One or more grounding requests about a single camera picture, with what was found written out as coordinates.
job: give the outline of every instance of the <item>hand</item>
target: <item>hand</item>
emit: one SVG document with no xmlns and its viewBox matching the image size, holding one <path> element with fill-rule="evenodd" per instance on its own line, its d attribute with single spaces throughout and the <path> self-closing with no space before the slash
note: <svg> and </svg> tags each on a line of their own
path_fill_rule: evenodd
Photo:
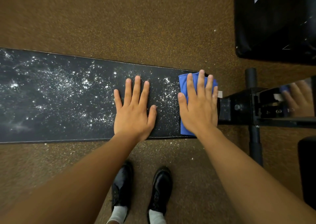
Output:
<svg viewBox="0 0 316 224">
<path fill-rule="evenodd" d="M 155 126 L 156 106 L 150 107 L 147 117 L 147 100 L 149 94 L 149 82 L 144 83 L 140 96 L 140 76 L 135 77 L 135 85 L 132 94 L 132 80 L 126 79 L 124 105 L 122 105 L 119 91 L 114 90 L 116 117 L 114 121 L 114 134 L 125 132 L 133 135 L 137 142 L 145 140 Z"/>
<path fill-rule="evenodd" d="M 218 87 L 213 86 L 213 76 L 207 78 L 206 87 L 204 87 L 204 70 L 200 70 L 197 80 L 197 93 L 193 86 L 193 76 L 188 74 L 186 80 L 188 90 L 188 103 L 183 93 L 178 94 L 180 106 L 180 116 L 186 129 L 198 136 L 199 132 L 206 128 L 217 126 L 217 95 Z"/>
<path fill-rule="evenodd" d="M 315 116 L 313 94 L 311 88 L 305 81 L 290 84 L 291 94 L 283 91 L 292 117 Z"/>
</svg>

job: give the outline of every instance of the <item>white sock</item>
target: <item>white sock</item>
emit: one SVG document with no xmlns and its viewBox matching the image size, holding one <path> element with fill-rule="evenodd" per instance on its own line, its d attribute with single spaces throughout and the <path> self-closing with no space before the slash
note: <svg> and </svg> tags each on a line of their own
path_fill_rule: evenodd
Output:
<svg viewBox="0 0 316 224">
<path fill-rule="evenodd" d="M 116 221 L 119 224 L 123 224 L 126 215 L 127 215 L 127 207 L 114 206 L 112 215 L 107 223 L 109 223 L 109 221 Z"/>
<path fill-rule="evenodd" d="M 166 220 L 161 212 L 149 210 L 150 224 L 166 224 Z"/>
</svg>

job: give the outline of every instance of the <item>carpeted floor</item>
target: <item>carpeted floor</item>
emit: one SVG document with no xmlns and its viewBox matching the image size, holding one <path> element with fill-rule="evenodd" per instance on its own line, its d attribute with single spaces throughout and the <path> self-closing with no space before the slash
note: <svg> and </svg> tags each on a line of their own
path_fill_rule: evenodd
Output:
<svg viewBox="0 0 316 224">
<path fill-rule="evenodd" d="M 203 68 L 214 74 L 224 96 L 244 88 L 244 70 L 252 66 L 262 87 L 316 73 L 316 66 L 237 58 L 233 10 L 233 0 L 0 0 L 0 46 Z M 220 129 L 247 152 L 247 127 Z M 300 198 L 297 142 L 312 134 L 315 130 L 261 128 L 266 170 Z M 17 198 L 101 144 L 0 146 L 0 209 L 5 211 Z M 126 223 L 146 223 L 152 178 L 161 165 L 168 165 L 174 176 L 168 223 L 240 222 L 197 140 L 145 141 L 136 146 L 130 159 L 136 172 L 135 205 Z M 109 218 L 110 198 L 97 223 Z"/>
</svg>

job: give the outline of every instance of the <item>forearm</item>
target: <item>forearm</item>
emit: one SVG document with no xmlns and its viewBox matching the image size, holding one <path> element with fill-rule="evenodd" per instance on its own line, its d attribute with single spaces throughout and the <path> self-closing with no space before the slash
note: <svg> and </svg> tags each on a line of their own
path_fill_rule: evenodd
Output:
<svg viewBox="0 0 316 224">
<path fill-rule="evenodd" d="M 245 223 L 315 223 L 315 211 L 216 128 L 197 135 Z"/>
<path fill-rule="evenodd" d="M 17 203 L 3 222 L 94 223 L 115 175 L 136 144 L 132 135 L 115 135 Z"/>
</svg>

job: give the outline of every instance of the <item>foot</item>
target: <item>foot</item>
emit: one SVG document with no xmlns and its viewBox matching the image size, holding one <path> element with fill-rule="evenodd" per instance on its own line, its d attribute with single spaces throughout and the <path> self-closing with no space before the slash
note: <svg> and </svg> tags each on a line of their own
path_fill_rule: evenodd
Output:
<svg viewBox="0 0 316 224">
<path fill-rule="evenodd" d="M 167 211 L 167 203 L 172 191 L 172 176 L 171 171 L 166 166 L 159 168 L 156 171 L 153 181 L 153 190 L 150 203 L 147 209 L 147 218 L 149 221 L 149 210 L 160 212 L 163 215 Z"/>
<path fill-rule="evenodd" d="M 125 161 L 112 184 L 112 212 L 114 207 L 127 207 L 124 221 L 131 208 L 133 177 L 133 165 L 130 161 Z"/>
</svg>

